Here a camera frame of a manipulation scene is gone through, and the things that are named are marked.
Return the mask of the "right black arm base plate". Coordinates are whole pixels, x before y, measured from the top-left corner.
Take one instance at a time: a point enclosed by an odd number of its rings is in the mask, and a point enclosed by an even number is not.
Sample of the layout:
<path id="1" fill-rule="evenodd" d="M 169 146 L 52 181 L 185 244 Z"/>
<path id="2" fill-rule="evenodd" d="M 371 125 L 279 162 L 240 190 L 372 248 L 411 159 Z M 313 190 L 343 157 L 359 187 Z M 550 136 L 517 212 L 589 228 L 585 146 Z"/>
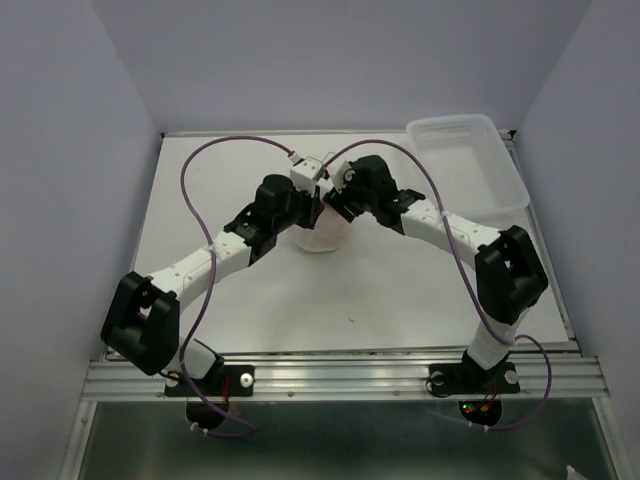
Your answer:
<path id="1" fill-rule="evenodd" d="M 431 364 L 426 385 L 434 396 L 439 397 L 484 395 L 491 393 L 494 387 L 502 394 L 521 391 L 515 365 L 511 362 L 502 362 L 490 370 L 463 362 Z"/>

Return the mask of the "white mesh laundry bag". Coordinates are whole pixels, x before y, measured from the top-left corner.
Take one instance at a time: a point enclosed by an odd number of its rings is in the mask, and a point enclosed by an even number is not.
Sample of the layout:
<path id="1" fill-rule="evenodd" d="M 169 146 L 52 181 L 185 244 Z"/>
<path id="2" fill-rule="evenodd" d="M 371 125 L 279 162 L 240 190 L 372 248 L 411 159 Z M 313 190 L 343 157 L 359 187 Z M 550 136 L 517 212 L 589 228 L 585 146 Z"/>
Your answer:
<path id="1" fill-rule="evenodd" d="M 332 207 L 326 205 L 313 229 L 293 226 L 288 235 L 302 250 L 310 253 L 327 253 L 339 249 L 348 239 L 351 224 Z"/>

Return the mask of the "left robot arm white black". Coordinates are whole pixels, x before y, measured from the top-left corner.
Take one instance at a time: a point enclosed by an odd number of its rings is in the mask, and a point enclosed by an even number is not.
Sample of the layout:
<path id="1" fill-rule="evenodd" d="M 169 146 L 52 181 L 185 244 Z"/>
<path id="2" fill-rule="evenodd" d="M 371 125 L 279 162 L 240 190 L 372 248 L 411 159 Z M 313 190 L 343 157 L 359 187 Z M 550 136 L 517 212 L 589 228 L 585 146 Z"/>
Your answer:
<path id="1" fill-rule="evenodd" d="M 180 334 L 183 311 L 213 284 L 264 257 L 279 234 L 292 226 L 314 227 L 323 211 L 317 179 L 270 174 L 248 204 L 205 246 L 148 276 L 125 275 L 116 291 L 100 338 L 147 375 L 188 372 L 199 393 L 222 382 L 221 357 Z"/>

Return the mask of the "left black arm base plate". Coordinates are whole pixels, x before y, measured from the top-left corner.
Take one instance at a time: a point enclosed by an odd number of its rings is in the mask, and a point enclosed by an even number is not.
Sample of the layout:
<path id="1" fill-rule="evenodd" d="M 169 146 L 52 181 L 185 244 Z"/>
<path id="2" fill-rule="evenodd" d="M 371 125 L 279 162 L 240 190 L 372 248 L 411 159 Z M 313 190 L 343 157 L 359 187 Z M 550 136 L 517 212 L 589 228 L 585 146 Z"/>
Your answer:
<path id="1" fill-rule="evenodd" d="M 164 395 L 169 398 L 195 397 L 191 386 L 181 373 L 160 372 L 165 380 Z M 207 397 L 251 397 L 255 380 L 255 367 L 250 364 L 216 364 L 194 384 Z"/>

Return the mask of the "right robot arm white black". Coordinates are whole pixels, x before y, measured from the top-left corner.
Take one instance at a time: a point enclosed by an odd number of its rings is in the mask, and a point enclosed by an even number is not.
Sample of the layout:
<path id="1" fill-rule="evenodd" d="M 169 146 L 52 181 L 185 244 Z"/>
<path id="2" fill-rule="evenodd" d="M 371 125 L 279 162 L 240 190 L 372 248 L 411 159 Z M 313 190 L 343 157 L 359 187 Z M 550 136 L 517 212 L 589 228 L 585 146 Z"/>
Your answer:
<path id="1" fill-rule="evenodd" d="M 380 225 L 453 256 L 480 324 L 460 363 L 442 373 L 439 384 L 473 391 L 495 382 L 523 317 L 549 285 L 528 232 L 480 225 L 399 188 L 378 155 L 345 161 L 327 176 L 333 187 L 325 200 L 347 221 L 369 213 Z"/>

